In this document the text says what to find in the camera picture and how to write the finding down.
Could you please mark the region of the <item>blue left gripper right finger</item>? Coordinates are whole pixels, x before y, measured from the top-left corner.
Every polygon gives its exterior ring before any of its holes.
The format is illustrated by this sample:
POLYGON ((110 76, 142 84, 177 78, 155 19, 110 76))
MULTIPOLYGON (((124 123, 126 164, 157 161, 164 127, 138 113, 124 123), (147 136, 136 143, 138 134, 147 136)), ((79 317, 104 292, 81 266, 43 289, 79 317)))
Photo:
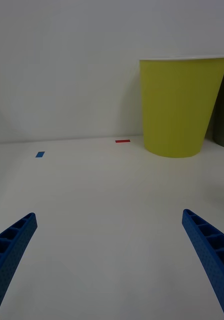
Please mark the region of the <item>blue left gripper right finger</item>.
POLYGON ((224 313, 224 233, 188 209, 183 211, 182 225, 224 313))

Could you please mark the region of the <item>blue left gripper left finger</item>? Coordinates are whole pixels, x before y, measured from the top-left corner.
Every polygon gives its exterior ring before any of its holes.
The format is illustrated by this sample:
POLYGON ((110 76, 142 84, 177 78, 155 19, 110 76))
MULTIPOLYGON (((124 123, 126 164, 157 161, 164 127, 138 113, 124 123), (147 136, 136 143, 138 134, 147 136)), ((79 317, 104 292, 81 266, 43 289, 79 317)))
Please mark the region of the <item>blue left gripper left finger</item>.
POLYGON ((0 233, 0 306, 37 227, 31 212, 0 233))

